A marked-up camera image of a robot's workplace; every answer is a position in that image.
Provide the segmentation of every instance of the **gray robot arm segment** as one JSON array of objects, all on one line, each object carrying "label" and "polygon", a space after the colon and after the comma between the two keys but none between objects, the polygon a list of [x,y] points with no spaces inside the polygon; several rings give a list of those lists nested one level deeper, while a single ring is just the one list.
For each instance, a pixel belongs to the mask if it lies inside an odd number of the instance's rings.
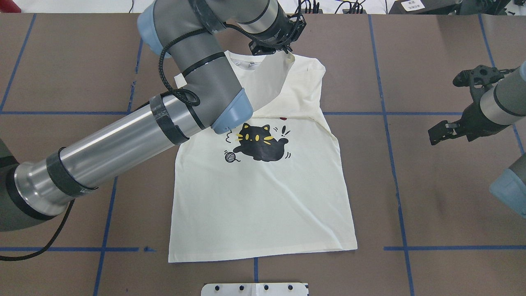
[{"label": "gray robot arm segment", "polygon": [[[251,117],[251,106],[222,48],[203,30],[206,26],[190,2],[157,0],[139,22],[150,24],[141,35],[157,53],[185,34],[203,31],[167,49],[185,76],[185,89],[198,96],[200,104],[186,104],[173,94],[155,96],[149,105],[37,163],[19,165],[0,143],[0,231],[45,222],[65,211],[69,201],[202,129],[222,133]],[[281,42],[294,26],[277,0],[205,4],[219,22],[232,18],[267,43]]]}]

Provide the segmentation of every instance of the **cable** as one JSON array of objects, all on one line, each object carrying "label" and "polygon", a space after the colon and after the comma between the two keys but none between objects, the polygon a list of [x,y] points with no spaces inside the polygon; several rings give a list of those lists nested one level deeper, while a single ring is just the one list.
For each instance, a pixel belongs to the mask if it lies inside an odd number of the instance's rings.
[{"label": "cable", "polygon": [[298,0],[298,6],[301,8],[301,6],[303,5],[303,3],[309,3],[309,7],[307,8],[307,5],[305,5],[305,13],[311,13],[311,10],[312,10],[312,4],[310,2],[310,0]]},{"label": "cable", "polygon": [[17,257],[0,256],[0,261],[21,261],[21,260],[27,260],[27,259],[31,259],[33,257],[36,257],[36,256],[44,253],[45,251],[47,251],[49,249],[49,247],[57,239],[57,237],[60,234],[62,228],[64,227],[64,224],[66,224],[66,220],[67,220],[67,218],[69,216],[69,213],[71,212],[71,209],[73,208],[73,203],[74,202],[75,202],[75,200],[71,200],[69,202],[69,205],[67,207],[66,213],[64,214],[64,217],[62,218],[62,222],[58,226],[57,231],[55,231],[55,234],[53,234],[53,236],[51,237],[51,239],[49,240],[47,245],[45,245],[42,249],[40,249],[39,251],[36,251],[34,253],[31,253],[31,254],[28,254],[28,255],[24,255],[24,256],[17,256]]},{"label": "cable", "polygon": [[358,2],[358,1],[355,1],[355,2],[352,2],[352,1],[341,1],[341,0],[336,0],[336,1],[339,1],[341,3],[340,3],[340,5],[338,5],[338,8],[336,8],[336,11],[334,12],[334,14],[338,13],[338,10],[340,10],[340,7],[344,3],[349,3],[349,11],[347,11],[347,13],[345,13],[345,14],[362,14],[363,13],[363,5],[362,5],[362,3],[364,3],[366,0],[363,0],[362,2]]},{"label": "cable", "polygon": [[[200,101],[199,97],[197,96],[197,94],[195,94],[194,92],[192,92],[190,90],[184,89],[184,88],[178,88],[178,89],[175,90],[170,85],[170,83],[166,79],[166,75],[164,74],[164,59],[165,59],[165,56],[166,56],[166,52],[172,46],[176,45],[177,43],[183,41],[184,39],[186,39],[188,37],[196,36],[196,35],[203,34],[203,33],[208,33],[208,30],[206,28],[201,28],[201,29],[192,31],[190,33],[186,33],[186,34],[184,34],[184,35],[172,40],[170,43],[166,44],[165,47],[163,47],[163,50],[161,51],[161,54],[160,54],[160,57],[159,57],[159,76],[161,77],[161,80],[162,80],[164,86],[166,87],[166,89],[168,90],[168,92],[167,93],[162,93],[161,96],[167,95],[167,94],[171,94],[171,95],[175,96],[176,98],[178,98],[181,102],[185,103],[186,105],[189,105],[189,106],[192,106],[192,107],[199,106],[201,101]],[[194,97],[195,102],[189,101],[186,98],[186,95],[190,95],[190,96]]]},{"label": "cable", "polygon": [[[293,25],[291,31],[289,32],[289,34],[287,36],[287,39],[285,39],[284,41],[281,41],[281,42],[279,42],[277,44],[268,44],[268,43],[265,43],[263,41],[260,41],[260,40],[256,39],[252,34],[245,32],[243,29],[241,29],[238,26],[230,25],[230,24],[227,24],[227,23],[223,23],[223,24],[224,24],[224,26],[226,28],[232,28],[232,29],[235,29],[236,31],[242,33],[243,35],[245,35],[246,37],[250,38],[251,40],[253,40],[258,45],[265,46],[265,47],[268,47],[268,48],[273,48],[273,49],[276,49],[276,50],[284,50],[285,52],[288,53],[287,46],[290,45],[291,40],[294,37],[294,35],[296,34],[296,31],[298,30],[301,21],[304,20],[303,19],[303,15],[301,13],[301,5],[304,2],[309,2],[310,3],[310,0],[304,0],[303,2],[300,3],[300,5],[298,5],[298,8],[296,9],[296,12],[294,13],[294,15],[289,17],[289,18],[296,17],[296,20],[294,22],[294,25]],[[166,75],[164,73],[164,59],[165,59],[167,51],[172,46],[176,45],[177,43],[181,42],[182,40],[184,40],[186,38],[189,38],[189,37],[192,37],[192,36],[196,36],[196,35],[199,35],[199,34],[203,34],[203,33],[208,33],[208,30],[206,28],[201,28],[201,29],[198,29],[198,30],[186,33],[186,34],[184,34],[184,35],[172,40],[170,43],[166,44],[166,46],[163,47],[163,50],[161,51],[161,53],[159,55],[160,57],[159,57],[158,68],[159,68],[159,76],[160,76],[164,86],[166,87],[166,89],[168,91],[162,93],[161,96],[166,96],[168,94],[171,94],[171,95],[175,96],[176,98],[178,98],[181,102],[185,103],[186,105],[192,106],[192,107],[196,107],[196,106],[198,106],[201,103],[201,101],[199,99],[199,96],[197,96],[197,94],[195,94],[194,92],[192,92],[190,90],[187,90],[187,89],[184,89],[184,88],[174,89],[170,85],[170,83],[168,82],[168,79],[166,79]],[[186,95],[192,96],[195,99],[195,101],[194,102],[189,101],[186,98]],[[146,105],[148,105],[148,102],[144,103],[139,108],[142,108],[142,107],[144,107]]]}]

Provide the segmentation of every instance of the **cat graphic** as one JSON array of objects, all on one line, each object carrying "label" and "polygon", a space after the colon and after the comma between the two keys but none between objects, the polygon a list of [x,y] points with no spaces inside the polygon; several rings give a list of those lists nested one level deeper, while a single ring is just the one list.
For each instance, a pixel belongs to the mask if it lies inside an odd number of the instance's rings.
[{"label": "cat graphic", "polygon": [[241,152],[245,155],[252,156],[254,160],[265,162],[277,161],[283,157],[285,144],[289,142],[286,138],[279,141],[270,135],[270,125],[250,126],[248,123],[243,124],[243,128],[237,134],[239,146],[234,148],[233,152]]}]

